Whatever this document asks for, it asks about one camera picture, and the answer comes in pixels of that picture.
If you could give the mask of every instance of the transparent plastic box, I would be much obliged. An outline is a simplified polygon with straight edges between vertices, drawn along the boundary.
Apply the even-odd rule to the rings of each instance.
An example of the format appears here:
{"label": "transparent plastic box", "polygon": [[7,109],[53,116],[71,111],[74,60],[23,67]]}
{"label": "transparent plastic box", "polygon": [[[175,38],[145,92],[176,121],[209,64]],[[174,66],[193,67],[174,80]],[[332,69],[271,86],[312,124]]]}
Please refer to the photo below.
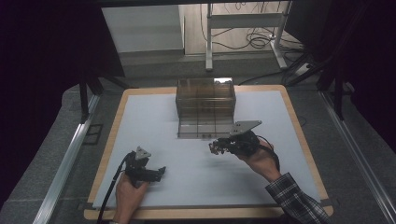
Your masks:
{"label": "transparent plastic box", "polygon": [[187,78],[177,83],[179,138],[228,137],[233,126],[235,91],[230,77]]}

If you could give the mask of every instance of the aluminum rail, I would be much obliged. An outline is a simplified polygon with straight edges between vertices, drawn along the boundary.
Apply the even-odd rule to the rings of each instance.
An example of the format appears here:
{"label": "aluminum rail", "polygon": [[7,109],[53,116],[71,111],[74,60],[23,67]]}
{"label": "aluminum rail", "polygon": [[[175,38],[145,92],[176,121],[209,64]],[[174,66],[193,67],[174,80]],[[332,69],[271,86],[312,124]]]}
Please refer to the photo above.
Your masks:
{"label": "aluminum rail", "polygon": [[51,185],[49,186],[49,191],[47,192],[46,197],[44,198],[43,203],[41,204],[40,209],[37,212],[35,217],[35,224],[48,223],[50,220],[50,216],[55,208],[55,205],[61,195],[62,189],[64,188],[64,184],[67,180],[67,177],[70,174],[70,171],[73,167],[73,164],[76,160],[79,149],[84,140],[85,134],[90,127],[93,112],[97,106],[97,103],[100,99],[100,96],[94,95],[89,103],[89,116],[85,123],[79,124],[75,135],[73,136],[72,141],[70,142],[69,148],[64,154],[64,159],[62,160],[61,165],[52,180]]}
{"label": "aluminum rail", "polygon": [[396,210],[392,199],[389,197],[384,186],[376,177],[373,169],[361,152],[361,148],[353,138],[347,125],[336,115],[335,111],[332,108],[332,100],[330,99],[329,95],[322,91],[319,92],[319,95],[322,97],[327,107],[327,110],[332,117],[332,121],[338,129],[338,132],[343,137],[353,160],[356,162],[358,168],[360,169],[361,175],[366,181],[366,184],[369,187],[370,191],[373,193],[388,223],[396,223]]}

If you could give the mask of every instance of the dark background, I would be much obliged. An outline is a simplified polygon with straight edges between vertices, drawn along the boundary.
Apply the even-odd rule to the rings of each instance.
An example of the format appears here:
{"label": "dark background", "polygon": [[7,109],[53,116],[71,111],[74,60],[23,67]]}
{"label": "dark background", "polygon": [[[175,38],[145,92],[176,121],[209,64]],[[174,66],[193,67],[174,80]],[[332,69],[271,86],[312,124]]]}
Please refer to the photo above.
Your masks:
{"label": "dark background", "polygon": [[93,68],[112,76],[123,70],[101,8],[1,4],[3,204],[55,121],[64,91]]}

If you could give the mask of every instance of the human hand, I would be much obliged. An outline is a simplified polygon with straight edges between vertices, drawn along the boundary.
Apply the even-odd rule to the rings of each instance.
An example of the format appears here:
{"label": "human hand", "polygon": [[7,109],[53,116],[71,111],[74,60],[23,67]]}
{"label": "human hand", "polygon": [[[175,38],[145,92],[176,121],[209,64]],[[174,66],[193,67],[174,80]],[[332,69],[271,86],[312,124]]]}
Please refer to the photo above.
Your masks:
{"label": "human hand", "polygon": [[129,223],[134,214],[134,210],[136,210],[142,202],[148,186],[149,182],[143,182],[142,185],[136,189],[132,185],[129,176],[122,173],[116,187],[117,209],[113,221],[120,224]]}
{"label": "human hand", "polygon": [[[268,148],[274,148],[274,146],[270,146],[261,139],[260,144]],[[244,161],[254,172],[262,175],[270,183],[281,177],[280,172],[276,169],[274,158],[265,150],[258,149],[249,157],[243,155],[237,155],[237,157],[239,160]]]}

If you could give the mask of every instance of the plaid sleeve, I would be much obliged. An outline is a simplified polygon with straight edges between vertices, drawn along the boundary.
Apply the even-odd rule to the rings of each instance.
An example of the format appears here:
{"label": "plaid sleeve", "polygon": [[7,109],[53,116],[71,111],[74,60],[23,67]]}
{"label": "plaid sleeve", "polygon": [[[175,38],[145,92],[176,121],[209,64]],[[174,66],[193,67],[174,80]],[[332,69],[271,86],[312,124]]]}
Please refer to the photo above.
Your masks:
{"label": "plaid sleeve", "polygon": [[301,223],[331,223],[323,208],[300,190],[291,174],[282,175],[266,189],[289,216]]}

